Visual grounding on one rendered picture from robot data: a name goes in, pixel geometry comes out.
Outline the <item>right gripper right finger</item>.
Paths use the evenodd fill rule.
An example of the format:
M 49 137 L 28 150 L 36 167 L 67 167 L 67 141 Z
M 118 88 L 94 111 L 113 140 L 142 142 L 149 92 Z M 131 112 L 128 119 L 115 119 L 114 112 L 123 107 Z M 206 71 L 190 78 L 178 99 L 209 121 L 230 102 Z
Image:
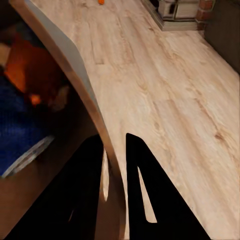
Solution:
M 126 133 L 129 240 L 211 240 L 146 143 Z M 157 223 L 146 220 L 140 169 Z

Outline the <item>trash can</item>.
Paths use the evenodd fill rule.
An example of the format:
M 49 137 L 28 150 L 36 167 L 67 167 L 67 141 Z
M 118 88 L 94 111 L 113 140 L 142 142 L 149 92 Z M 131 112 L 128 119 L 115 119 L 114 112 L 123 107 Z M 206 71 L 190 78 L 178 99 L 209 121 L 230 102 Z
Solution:
M 31 0 L 0 0 L 0 74 L 16 28 L 28 25 L 64 71 L 46 122 L 54 140 L 10 179 L 0 178 L 0 240 L 4 240 L 81 144 L 100 135 L 108 162 L 107 200 L 101 167 L 94 240 L 124 240 L 126 196 L 117 156 L 77 46 Z

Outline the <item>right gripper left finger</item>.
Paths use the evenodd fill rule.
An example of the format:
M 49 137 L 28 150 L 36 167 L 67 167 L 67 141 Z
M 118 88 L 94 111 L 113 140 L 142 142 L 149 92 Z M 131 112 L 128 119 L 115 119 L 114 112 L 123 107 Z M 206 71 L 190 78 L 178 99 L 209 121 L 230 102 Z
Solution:
M 87 138 L 4 240 L 95 240 L 103 156 Z

